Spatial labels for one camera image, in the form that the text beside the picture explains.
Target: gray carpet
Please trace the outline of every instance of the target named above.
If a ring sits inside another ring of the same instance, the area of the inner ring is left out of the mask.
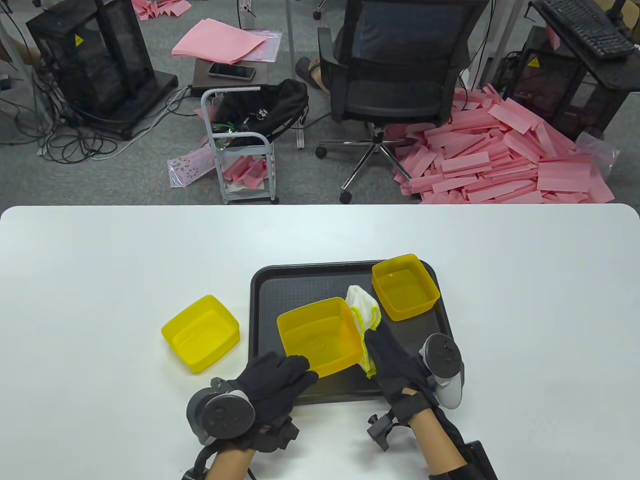
[[[17,10],[15,18],[24,21],[37,14],[30,2],[10,2]],[[193,0],[193,7],[179,18],[161,17],[141,23],[154,67],[178,75],[180,85],[187,85],[193,73],[193,60],[172,58],[171,48],[200,19],[211,17],[231,25],[237,23],[234,0]],[[317,56],[316,28],[331,27],[335,32],[342,24],[344,0],[329,0],[323,18],[312,18],[312,0],[292,2],[296,56]],[[255,0],[256,28],[286,32],[284,0]],[[3,24],[10,30],[4,15]],[[486,31],[487,12],[470,39],[470,50],[476,51]],[[519,49],[531,23],[520,19],[509,50]],[[11,74],[0,62],[0,72]],[[289,77],[289,50],[283,39],[278,62],[269,66],[269,81],[277,83]],[[16,88],[0,94],[14,102],[29,102],[29,91],[19,82]],[[181,111],[198,107],[195,99],[186,100]],[[6,104],[2,110],[11,111]],[[309,120],[329,111],[328,97],[310,89]],[[609,185],[619,202],[640,207],[640,145],[636,140],[640,122],[640,97],[631,95],[605,133],[606,140],[622,154],[612,171]],[[334,204],[338,202],[340,185],[353,169],[359,152],[330,152],[324,160],[314,155],[315,141],[321,138],[356,139],[365,134],[360,123],[336,124],[325,118],[305,131],[307,147],[296,149],[295,134],[285,133],[276,142],[277,193],[283,204]],[[0,115],[0,143],[16,138],[10,118]],[[186,188],[170,188],[166,161],[196,148],[204,135],[199,118],[170,115],[151,133],[119,156],[105,161],[85,161],[60,165],[44,161],[33,145],[7,147],[0,145],[0,212],[14,205],[147,205],[147,204],[220,204],[218,180],[208,174]],[[376,158],[357,178],[353,187],[353,203],[387,204],[416,202],[402,196],[392,180],[384,158]]]

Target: human hand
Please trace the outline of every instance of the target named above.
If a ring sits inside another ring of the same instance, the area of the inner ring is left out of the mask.
[[[374,379],[399,422],[416,413],[438,406],[427,378],[431,374],[417,355],[409,355],[385,322],[377,330],[367,330],[365,343],[376,365]]]
[[[318,380],[303,356],[284,357],[275,352],[249,361],[236,380],[229,383],[242,390],[255,410],[253,426],[231,443],[241,449],[272,452],[284,448],[298,434],[289,414],[293,402]]]

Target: yellow bowl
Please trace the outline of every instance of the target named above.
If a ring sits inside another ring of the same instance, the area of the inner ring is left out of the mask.
[[[384,260],[372,268],[373,288],[394,322],[430,310],[440,291],[427,269],[415,255]]]
[[[240,341],[240,327],[217,298],[207,295],[171,319],[162,335],[191,371],[200,373]]]
[[[277,322],[287,356],[305,356],[320,378],[357,364],[362,356],[360,334],[344,298],[296,308]]]

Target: white cloth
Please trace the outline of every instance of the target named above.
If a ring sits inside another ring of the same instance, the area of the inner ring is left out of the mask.
[[[364,333],[368,329],[375,330],[380,325],[382,320],[382,314],[380,313],[380,307],[378,302],[371,295],[365,292],[358,285],[351,285],[347,290],[347,305],[353,315],[356,327],[360,333],[360,341],[362,342],[362,358],[360,359],[360,366],[367,374],[368,378],[371,378],[376,374],[376,366],[369,360],[369,352],[364,342]]]

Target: office chair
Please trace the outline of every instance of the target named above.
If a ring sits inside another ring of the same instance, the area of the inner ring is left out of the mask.
[[[407,179],[386,125],[449,121],[456,81],[468,67],[467,40],[488,0],[348,0],[344,25],[332,44],[331,30],[318,29],[324,85],[331,92],[331,116],[337,121],[367,122],[371,139],[322,140],[325,146],[368,147],[342,185],[340,201],[365,162],[382,152]]]

